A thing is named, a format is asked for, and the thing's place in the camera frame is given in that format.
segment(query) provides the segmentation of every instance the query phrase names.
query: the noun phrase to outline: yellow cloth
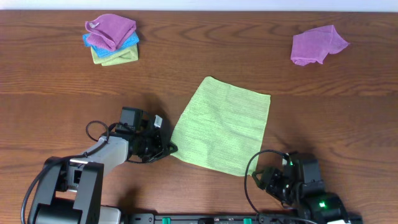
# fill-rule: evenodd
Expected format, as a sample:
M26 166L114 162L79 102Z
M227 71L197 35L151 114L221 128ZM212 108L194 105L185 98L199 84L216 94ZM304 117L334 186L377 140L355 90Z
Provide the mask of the yellow cloth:
M260 151L271 96L206 77L174 128L172 155L184 162L244 176ZM256 157L249 175L256 170Z
M118 65L121 63L133 62L138 60L137 44L131 47L127 47L126 49L105 58L99 58L93 48L91 48L91 54L93 56L94 64L100 63L102 64L102 66Z

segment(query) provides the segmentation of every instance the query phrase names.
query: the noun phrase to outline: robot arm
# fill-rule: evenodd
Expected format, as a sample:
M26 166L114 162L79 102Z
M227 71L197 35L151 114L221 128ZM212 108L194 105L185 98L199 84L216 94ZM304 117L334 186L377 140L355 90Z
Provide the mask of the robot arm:
M116 128L115 132L108 132L109 138L103 134L82 153L88 156L52 166L37 186L28 224L119 224L121 212L101 206L103 177L123 162L134 162L129 160L132 155L141 158L138 163L148 163L178 150L170 142L165 121L159 116L146 120L145 113L123 108L119 123L110 127L110 131ZM57 159L47 159L45 166ZM56 191L67 190L76 192L75 200L55 196Z
M295 205L296 216L318 224L362 223L361 217L349 214L339 196L326 192L318 160L313 154L292 153L282 163L283 171L266 167L254 171L257 186L289 206ZM266 224L274 217L262 216Z

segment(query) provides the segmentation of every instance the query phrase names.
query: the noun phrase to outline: wooden table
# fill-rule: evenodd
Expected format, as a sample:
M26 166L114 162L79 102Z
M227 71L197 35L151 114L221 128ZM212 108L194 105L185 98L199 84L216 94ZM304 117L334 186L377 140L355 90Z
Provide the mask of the wooden table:
M84 22L137 21L137 62L94 65ZM351 45L323 65L290 61L292 36L334 24ZM50 156L93 144L85 126L122 106L176 124L201 81L272 95L263 148L312 152L326 187L366 223L398 219L398 15L327 12L0 12L0 223L20 223L22 198ZM263 155L258 169L278 164ZM280 204L249 179L256 207ZM60 194L73 198L72 194ZM127 212L253 213L243 178L172 156L106 176L103 205Z

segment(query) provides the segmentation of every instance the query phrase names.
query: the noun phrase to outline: stack of cloths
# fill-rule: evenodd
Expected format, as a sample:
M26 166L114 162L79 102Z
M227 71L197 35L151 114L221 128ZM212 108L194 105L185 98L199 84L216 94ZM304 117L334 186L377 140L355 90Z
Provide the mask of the stack of cloths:
M89 34L83 35L91 48L94 64L102 66L138 60L136 22L114 14L104 14L86 22Z

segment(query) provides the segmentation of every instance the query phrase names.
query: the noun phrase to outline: white wall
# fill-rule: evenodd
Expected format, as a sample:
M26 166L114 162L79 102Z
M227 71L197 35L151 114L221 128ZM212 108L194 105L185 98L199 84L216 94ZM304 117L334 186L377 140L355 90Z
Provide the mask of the white wall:
M398 0L0 0L0 9L398 12Z

